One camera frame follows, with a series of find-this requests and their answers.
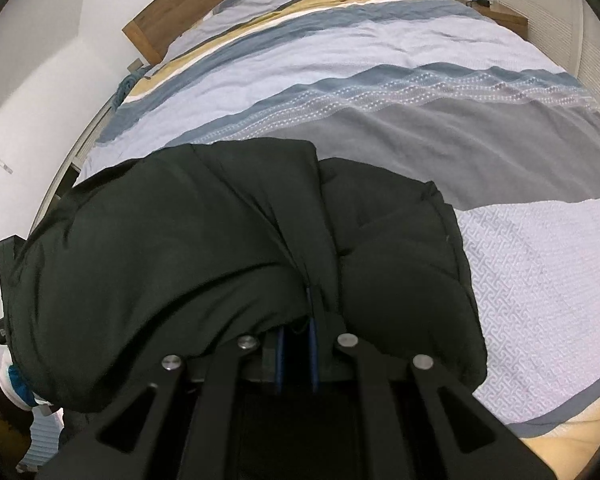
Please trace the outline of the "black puffer coat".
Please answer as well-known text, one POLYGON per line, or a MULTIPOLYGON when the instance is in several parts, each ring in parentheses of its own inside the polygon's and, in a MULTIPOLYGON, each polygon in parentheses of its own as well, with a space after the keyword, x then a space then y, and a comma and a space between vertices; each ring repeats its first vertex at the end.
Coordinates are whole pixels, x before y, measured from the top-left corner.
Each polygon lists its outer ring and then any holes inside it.
POLYGON ((168 354, 308 316, 466 387, 486 343, 453 208, 431 182, 306 141, 186 144, 65 195, 2 274, 6 339, 42 399, 82 413, 168 354))

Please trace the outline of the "blue clothes pile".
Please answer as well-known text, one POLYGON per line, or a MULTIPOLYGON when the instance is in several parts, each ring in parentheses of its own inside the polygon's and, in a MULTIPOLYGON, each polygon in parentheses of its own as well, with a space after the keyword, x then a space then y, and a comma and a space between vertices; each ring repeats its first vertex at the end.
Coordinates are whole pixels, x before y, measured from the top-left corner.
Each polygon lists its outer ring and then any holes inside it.
POLYGON ((120 84, 118 84, 117 90, 114 92, 114 96, 111 100, 111 108, 113 110, 117 110, 120 107, 135 85, 143 78, 143 76, 145 76, 148 70, 150 70, 150 66, 140 66, 140 68, 133 70, 122 79, 120 84))

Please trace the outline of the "striped duvet on bed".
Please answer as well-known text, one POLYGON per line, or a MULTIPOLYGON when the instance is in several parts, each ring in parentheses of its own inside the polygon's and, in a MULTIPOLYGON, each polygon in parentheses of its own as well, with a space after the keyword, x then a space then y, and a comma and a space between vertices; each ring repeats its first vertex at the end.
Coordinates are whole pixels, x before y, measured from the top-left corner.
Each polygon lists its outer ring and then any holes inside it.
POLYGON ((265 136, 437 185, 486 337, 477 398, 517 436, 600 411, 600 106, 577 78, 455 0, 297 0, 158 63, 81 174, 265 136))

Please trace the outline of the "wooden nightstand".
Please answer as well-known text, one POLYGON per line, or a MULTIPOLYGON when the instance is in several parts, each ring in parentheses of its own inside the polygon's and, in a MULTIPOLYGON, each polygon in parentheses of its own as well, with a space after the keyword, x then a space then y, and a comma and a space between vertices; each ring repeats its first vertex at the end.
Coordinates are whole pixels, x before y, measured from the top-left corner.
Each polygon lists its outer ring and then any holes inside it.
POLYGON ((490 6, 483 6, 478 2, 471 1, 468 3, 471 9, 474 9, 486 18, 490 18, 496 24, 507 28, 517 34, 523 40, 528 39, 529 24, 528 18, 522 14, 503 6, 501 3, 491 3, 490 6))

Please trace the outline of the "wall socket plate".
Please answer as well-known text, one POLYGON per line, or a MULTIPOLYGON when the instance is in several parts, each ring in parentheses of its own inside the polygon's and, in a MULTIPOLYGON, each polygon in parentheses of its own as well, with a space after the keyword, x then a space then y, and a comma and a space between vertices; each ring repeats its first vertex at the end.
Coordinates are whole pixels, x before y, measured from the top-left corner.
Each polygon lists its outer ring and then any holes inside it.
POLYGON ((128 71, 130 73, 135 72, 136 70, 139 70, 140 68, 142 68, 144 66, 143 61, 140 58, 137 58, 134 62, 132 62, 129 66, 128 66, 128 71))

